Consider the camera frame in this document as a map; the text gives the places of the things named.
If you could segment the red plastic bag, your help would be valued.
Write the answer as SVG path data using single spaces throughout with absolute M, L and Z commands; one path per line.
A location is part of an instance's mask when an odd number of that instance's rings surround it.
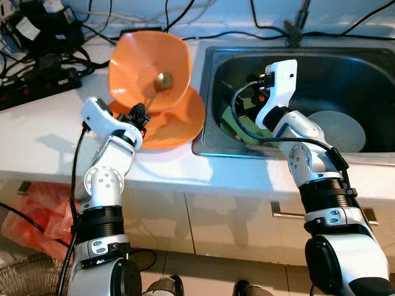
M 26 194 L 22 182 L 0 179 L 0 235 L 23 247 L 51 256 L 63 256 L 72 235 L 68 206 L 70 186 L 34 181 Z

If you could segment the white base cabinet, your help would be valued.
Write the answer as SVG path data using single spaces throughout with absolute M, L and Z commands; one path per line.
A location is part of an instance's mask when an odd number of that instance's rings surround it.
M 304 266 L 304 221 L 273 217 L 270 202 L 131 187 L 122 194 L 126 234 L 135 247 Z M 304 213 L 297 194 L 279 203 L 283 212 Z

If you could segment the gold metal spoon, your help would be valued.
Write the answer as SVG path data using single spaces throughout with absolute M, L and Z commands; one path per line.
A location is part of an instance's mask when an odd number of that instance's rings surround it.
M 156 77 L 142 85 L 141 92 L 146 97 L 146 111 L 171 107 L 174 102 L 168 97 L 168 91 L 174 83 L 173 75 L 169 72 L 160 72 Z

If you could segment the black power adapter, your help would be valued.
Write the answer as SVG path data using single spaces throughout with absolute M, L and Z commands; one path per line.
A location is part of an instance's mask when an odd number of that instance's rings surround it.
M 162 27 L 141 27 L 141 28 L 127 28 L 127 29 L 122 29 L 118 37 L 121 38 L 125 34 L 133 33 L 133 32 L 138 32 L 138 31 L 163 31 L 164 29 Z

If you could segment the stainless steel sink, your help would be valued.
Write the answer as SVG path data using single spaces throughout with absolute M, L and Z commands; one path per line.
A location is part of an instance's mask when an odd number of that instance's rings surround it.
M 291 109 L 304 115 L 333 110 L 363 126 L 366 144 L 361 152 L 343 152 L 349 163 L 395 164 L 394 53 L 382 47 L 220 47 L 203 49 L 201 99 L 206 121 L 193 142 L 202 156 L 282 158 L 271 146 L 252 146 L 220 129 L 223 111 L 249 74 L 263 74 L 279 61 L 296 59 L 298 79 Z

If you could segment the black power strip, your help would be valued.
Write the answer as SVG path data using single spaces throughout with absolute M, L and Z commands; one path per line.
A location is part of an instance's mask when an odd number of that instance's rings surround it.
M 76 68 L 34 70 L 0 83 L 0 111 L 82 87 Z

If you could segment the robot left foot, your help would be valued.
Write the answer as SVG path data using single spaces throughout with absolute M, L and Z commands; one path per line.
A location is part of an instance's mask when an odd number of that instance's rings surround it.
M 177 274 L 153 282 L 142 296 L 184 296 L 183 281 Z

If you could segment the grey bowl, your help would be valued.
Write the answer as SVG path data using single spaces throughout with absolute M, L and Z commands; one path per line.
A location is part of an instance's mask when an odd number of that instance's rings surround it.
M 340 152 L 361 152 L 366 144 L 366 133 L 358 121 L 345 113 L 322 110 L 307 117 L 324 132 L 325 140 Z

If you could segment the orange plastic bowl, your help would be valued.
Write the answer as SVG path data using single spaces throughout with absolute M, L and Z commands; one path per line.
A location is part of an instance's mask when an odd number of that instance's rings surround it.
M 138 31 L 125 34 L 117 42 L 108 67 L 108 90 L 121 106 L 144 104 L 144 84 L 160 72 L 173 75 L 168 97 L 171 107 L 156 108 L 157 113 L 174 107 L 190 87 L 192 57 L 189 46 L 179 37 L 161 31 Z

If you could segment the orange plastic plate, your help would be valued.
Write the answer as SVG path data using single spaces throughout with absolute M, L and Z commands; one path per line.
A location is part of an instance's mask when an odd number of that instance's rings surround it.
M 175 149 L 194 140 L 205 125 L 206 108 L 200 94 L 189 87 L 178 104 L 151 115 L 141 149 Z

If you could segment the black charger box white labels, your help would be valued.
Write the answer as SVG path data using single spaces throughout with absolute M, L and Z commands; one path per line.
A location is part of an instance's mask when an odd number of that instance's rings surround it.
M 80 47 L 85 42 L 81 25 L 60 0 L 20 0 L 13 12 L 0 5 L 0 33 L 26 54 Z

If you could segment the dark grey faucet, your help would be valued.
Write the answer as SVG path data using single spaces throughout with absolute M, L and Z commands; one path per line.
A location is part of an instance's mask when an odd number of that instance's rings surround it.
M 293 22 L 285 20 L 285 32 L 287 47 L 299 47 L 302 39 L 304 39 L 304 27 L 307 23 L 309 14 L 309 6 L 312 0 L 302 0 Z

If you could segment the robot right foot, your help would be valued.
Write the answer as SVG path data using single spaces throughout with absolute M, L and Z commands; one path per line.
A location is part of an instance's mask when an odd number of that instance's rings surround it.
M 260 285 L 254 285 L 246 280 L 239 280 L 234 285 L 233 296 L 274 296 Z

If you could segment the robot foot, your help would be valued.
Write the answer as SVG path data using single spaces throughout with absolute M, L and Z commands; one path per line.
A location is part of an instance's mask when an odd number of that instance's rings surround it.
M 153 282 L 142 296 L 184 296 L 183 281 L 177 274 Z
M 260 285 L 254 285 L 246 280 L 239 280 L 234 285 L 233 296 L 274 296 Z

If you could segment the green plastic plate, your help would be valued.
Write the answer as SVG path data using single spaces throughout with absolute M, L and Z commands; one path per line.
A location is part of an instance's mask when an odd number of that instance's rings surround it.
M 253 120 L 248 117 L 241 117 L 240 122 L 242 125 L 252 133 L 261 136 L 262 138 L 270 138 L 272 133 L 267 129 L 259 128 Z M 244 142 L 246 144 L 251 144 L 252 146 L 271 146 L 269 143 L 265 143 L 262 141 L 258 141 L 251 136 L 244 133 L 236 121 L 234 121 L 233 116 L 231 114 L 231 107 L 227 107 L 225 111 L 223 111 L 221 120 L 220 120 L 220 129 L 228 133 L 235 140 Z

